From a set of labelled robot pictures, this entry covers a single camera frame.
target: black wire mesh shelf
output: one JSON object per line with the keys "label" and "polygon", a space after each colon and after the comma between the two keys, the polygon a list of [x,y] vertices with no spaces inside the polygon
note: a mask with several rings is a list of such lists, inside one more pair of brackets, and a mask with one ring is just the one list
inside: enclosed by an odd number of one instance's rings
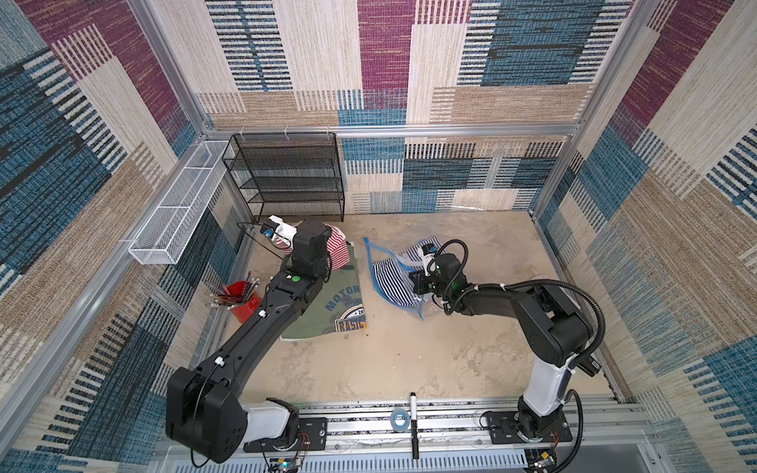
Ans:
{"label": "black wire mesh shelf", "polygon": [[344,222],[334,133],[242,133],[231,137],[229,147],[233,156],[223,163],[258,219]]}

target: tape roll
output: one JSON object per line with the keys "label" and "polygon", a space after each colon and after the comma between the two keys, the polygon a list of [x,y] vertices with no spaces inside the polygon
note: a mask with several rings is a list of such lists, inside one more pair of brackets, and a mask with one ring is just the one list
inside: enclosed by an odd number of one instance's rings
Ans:
{"label": "tape roll", "polygon": [[405,432],[410,427],[410,415],[405,409],[397,407],[391,412],[389,422],[395,432]]}

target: plastic bag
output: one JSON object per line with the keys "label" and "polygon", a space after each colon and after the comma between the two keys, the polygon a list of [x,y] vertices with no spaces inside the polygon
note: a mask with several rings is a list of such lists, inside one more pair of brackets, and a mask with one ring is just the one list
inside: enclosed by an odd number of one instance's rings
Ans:
{"label": "plastic bag", "polygon": [[440,247],[439,240],[435,236],[425,238],[398,254],[371,243],[367,237],[363,238],[363,241],[368,250],[368,264],[376,292],[389,303],[423,319],[423,305],[430,296],[419,296],[413,292],[413,281],[410,280],[409,274],[423,269],[423,262],[416,250],[426,243]]}

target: beige floor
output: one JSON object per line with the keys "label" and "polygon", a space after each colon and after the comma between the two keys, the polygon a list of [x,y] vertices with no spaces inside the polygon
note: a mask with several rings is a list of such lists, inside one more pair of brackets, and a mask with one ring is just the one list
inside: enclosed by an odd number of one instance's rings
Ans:
{"label": "beige floor", "polygon": [[[307,341],[277,341],[250,377],[242,402],[380,400],[406,397],[504,397],[522,394],[534,355],[514,319],[445,316],[427,303],[425,321],[373,290],[363,236],[401,251],[419,239],[464,240],[471,282],[517,282],[555,277],[525,212],[345,216],[337,224],[355,242],[368,328]],[[462,258],[462,251],[453,250]],[[279,260],[256,248],[249,269],[268,279]],[[232,320],[228,337],[239,327]],[[579,372],[580,394],[611,392],[603,375]]]}

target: black marker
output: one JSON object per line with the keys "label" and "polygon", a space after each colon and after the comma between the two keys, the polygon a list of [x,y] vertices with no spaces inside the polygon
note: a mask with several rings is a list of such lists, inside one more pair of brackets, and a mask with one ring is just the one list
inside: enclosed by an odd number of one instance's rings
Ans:
{"label": "black marker", "polygon": [[420,458],[418,451],[418,406],[416,405],[416,394],[410,393],[410,427],[413,429],[413,459]]}

